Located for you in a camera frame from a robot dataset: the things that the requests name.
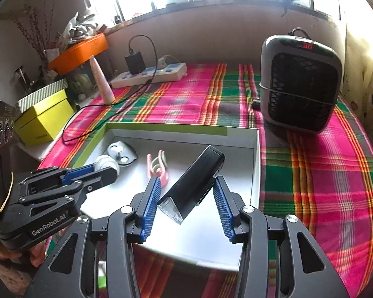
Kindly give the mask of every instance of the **red digital display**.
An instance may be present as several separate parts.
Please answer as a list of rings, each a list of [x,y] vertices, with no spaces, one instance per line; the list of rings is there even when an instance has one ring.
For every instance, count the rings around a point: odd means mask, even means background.
[[[305,49],[313,49],[313,45],[311,45],[310,43],[307,43],[307,42],[303,42],[301,44],[301,47],[305,48]]]

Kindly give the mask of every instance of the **pink clothespin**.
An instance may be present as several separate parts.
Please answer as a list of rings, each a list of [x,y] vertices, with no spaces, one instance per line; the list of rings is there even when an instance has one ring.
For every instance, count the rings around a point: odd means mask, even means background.
[[[169,173],[167,172],[167,161],[163,150],[159,150],[159,155],[152,160],[150,154],[146,156],[148,178],[156,176],[160,178],[160,184],[165,187],[169,182]]]

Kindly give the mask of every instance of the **silver screw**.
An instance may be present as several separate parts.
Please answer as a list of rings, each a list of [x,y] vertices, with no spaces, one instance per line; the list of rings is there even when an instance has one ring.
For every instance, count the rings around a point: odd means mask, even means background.
[[[295,223],[298,221],[298,218],[297,216],[293,215],[293,214],[290,214],[287,216],[287,220],[290,222],[290,223]]]
[[[78,223],[80,223],[80,224],[86,223],[87,221],[88,221],[88,217],[85,216],[85,215],[82,215],[82,216],[78,217]]]
[[[130,214],[133,211],[133,208],[131,206],[123,206],[120,211],[123,214]]]
[[[245,213],[253,213],[254,212],[254,207],[251,205],[245,205],[242,207],[243,212]]]

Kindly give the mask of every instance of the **power strip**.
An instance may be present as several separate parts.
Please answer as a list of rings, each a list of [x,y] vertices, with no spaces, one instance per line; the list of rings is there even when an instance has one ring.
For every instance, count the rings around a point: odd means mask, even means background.
[[[131,75],[130,72],[124,72],[112,79],[110,82],[113,88],[134,86],[145,84],[146,81],[153,77],[155,67],[146,68],[142,73]],[[176,82],[187,75],[187,65],[177,63],[167,65],[165,68],[156,72],[152,83]]]

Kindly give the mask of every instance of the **orange tray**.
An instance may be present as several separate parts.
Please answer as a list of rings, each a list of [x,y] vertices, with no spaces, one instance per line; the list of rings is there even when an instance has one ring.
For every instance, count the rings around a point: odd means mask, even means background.
[[[65,50],[48,64],[48,69],[56,71],[59,75],[65,75],[86,62],[91,56],[98,55],[107,49],[109,46],[105,35],[96,35]]]

